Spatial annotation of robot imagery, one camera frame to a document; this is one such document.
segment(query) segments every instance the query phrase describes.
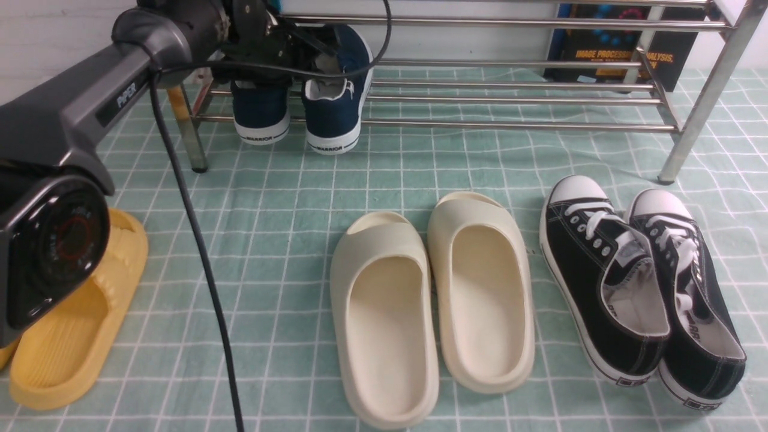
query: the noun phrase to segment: metal shoe rack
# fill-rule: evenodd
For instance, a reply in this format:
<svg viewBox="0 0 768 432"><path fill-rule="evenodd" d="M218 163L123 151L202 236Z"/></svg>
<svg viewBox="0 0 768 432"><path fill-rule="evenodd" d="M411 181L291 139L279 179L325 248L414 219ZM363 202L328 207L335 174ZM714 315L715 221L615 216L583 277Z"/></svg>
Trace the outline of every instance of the metal shoe rack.
<svg viewBox="0 0 768 432"><path fill-rule="evenodd" d="M561 0L535 0L536 2L559 3ZM376 79L373 88L442 88L442 89L494 89L494 90L566 90L566 91L641 91L649 94L648 98L629 97L508 97L508 96L437 96L437 95L378 95L372 92L369 101L416 102L430 104L505 104L505 105L619 105L637 106L653 105L660 115L660 122L648 123L586 123L561 121L453 121L408 118L364 118L364 125L393 126L393 127L424 127L424 128L465 128L465 129L505 129L505 130L539 130L539 131L616 131L616 132L646 132L669 134L674 146L658 175L661 184L674 182L686 157L694 146L701 130L709 118L720 94L741 59L744 50L750 42L760 20L765 15L768 0L747 0L738 17L730 16L723 7L722 0L576 0L578 4L610 4L610 5L641 5L650 6L648 19L645 21L628 21L619 19L592 18L552 18L552 19L494 19L494 18L435 18L435 17L395 17L394 26L439 26L439 27L537 27L537 28L571 28L607 30L642 31L637 50L631 61L595 62L595 61L440 61L386 59L381 66L423 67L423 68L614 68L626 69L627 74L620 84L587 84L587 83L550 83L550 82L489 82L489 81L436 81L415 79ZM702 8L708 19L703 22L692 21L661 21L660 17L665 7ZM303 24L349 24L349 25L385 25L386 18L381 16L358 15L291 15L293 20ZM646 56L646 47L650 46L654 33L665 32L717 32L725 41L707 81L696 100L688 118L683 123L674 114L667 94L657 80L655 70L650 66ZM650 81L647 84L637 83L641 72L647 72ZM207 160L203 145L197 133L202 121L233 121L231 115L214 115L207 113L211 99L230 95L228 90L217 89L208 79L200 92L190 104L189 97L183 86L168 90L169 100L179 125L180 133L187 155L195 172L207 170Z"/></svg>

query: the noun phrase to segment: shoe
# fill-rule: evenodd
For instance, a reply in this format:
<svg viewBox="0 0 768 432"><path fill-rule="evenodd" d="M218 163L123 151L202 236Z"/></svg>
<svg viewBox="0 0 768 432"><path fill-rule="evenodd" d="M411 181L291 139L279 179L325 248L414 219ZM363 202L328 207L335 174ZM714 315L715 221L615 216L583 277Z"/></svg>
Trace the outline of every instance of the shoe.
<svg viewBox="0 0 768 432"><path fill-rule="evenodd" d="M32 410L55 410L85 395L98 379L147 263L144 227L109 209L109 244L93 274L22 335L8 390Z"/></svg>
<svg viewBox="0 0 768 432"><path fill-rule="evenodd" d="M533 369L535 310L515 219L491 198L453 192L429 218L427 245L451 375L484 394L520 387Z"/></svg>
<svg viewBox="0 0 768 432"><path fill-rule="evenodd" d="M649 240L580 175L552 188L539 235L598 375L625 387L645 383L670 337Z"/></svg>
<svg viewBox="0 0 768 432"><path fill-rule="evenodd" d="M744 375L746 353L733 329L701 230L667 191L641 192L627 221L653 241L672 337L659 365L667 389L685 406L713 410Z"/></svg>
<svg viewBox="0 0 768 432"><path fill-rule="evenodd" d="M344 394L377 429L415 426L437 403L431 286L422 239L399 214L362 216L333 253L330 299Z"/></svg>
<svg viewBox="0 0 768 432"><path fill-rule="evenodd" d="M325 73L358 71L373 60L371 48L348 25L335 25L339 51L336 58L320 55L315 66ZM322 155L341 155L360 138L362 106L371 87L373 70L343 80L312 79L304 83L306 142Z"/></svg>
<svg viewBox="0 0 768 432"><path fill-rule="evenodd" d="M232 81L235 129L251 145L275 144L288 135L288 87L257 87L248 81Z"/></svg>

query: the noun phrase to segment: cream slide sandal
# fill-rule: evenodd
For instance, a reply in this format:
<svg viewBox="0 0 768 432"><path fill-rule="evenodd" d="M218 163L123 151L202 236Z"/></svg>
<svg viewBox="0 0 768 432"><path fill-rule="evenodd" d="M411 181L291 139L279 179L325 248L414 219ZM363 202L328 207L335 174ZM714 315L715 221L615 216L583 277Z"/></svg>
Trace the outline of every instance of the cream slide sandal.
<svg viewBox="0 0 768 432"><path fill-rule="evenodd" d="M424 244L403 216L367 214L339 241L330 296L341 377L350 407L371 426L411 427L435 407L429 291Z"/></svg>
<svg viewBox="0 0 768 432"><path fill-rule="evenodd" d="M429 219L445 364L464 387L504 393L534 360L534 307L523 237L498 202L474 192L445 196Z"/></svg>

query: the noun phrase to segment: yellow slide sandal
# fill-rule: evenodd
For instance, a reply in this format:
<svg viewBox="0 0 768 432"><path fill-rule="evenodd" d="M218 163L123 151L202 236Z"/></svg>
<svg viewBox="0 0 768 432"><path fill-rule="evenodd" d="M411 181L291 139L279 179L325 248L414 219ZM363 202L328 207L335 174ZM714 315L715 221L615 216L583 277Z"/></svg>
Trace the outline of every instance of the yellow slide sandal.
<svg viewBox="0 0 768 432"><path fill-rule="evenodd" d="M18 341L0 349L0 371L2 371L2 368L5 367L5 364L11 360L11 356L13 356L13 351L16 350L17 345Z"/></svg>
<svg viewBox="0 0 768 432"><path fill-rule="evenodd" d="M10 391L19 404L53 410L96 382L131 306L148 244L133 216L110 209L107 251L94 273L22 336L11 365Z"/></svg>

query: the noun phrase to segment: white rubber toe cap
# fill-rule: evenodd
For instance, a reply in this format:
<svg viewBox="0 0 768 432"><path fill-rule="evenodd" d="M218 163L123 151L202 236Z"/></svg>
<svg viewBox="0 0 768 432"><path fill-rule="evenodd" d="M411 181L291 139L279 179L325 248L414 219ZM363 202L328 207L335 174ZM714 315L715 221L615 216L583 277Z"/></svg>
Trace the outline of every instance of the white rubber toe cap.
<svg viewBox="0 0 768 432"><path fill-rule="evenodd" d="M682 201L670 192L662 189L648 189L641 192L634 200L632 215L669 213L693 219Z"/></svg>
<svg viewBox="0 0 768 432"><path fill-rule="evenodd" d="M579 198L607 199L603 189L591 178L584 175L572 175L560 180L554 187L549 199L550 204Z"/></svg>

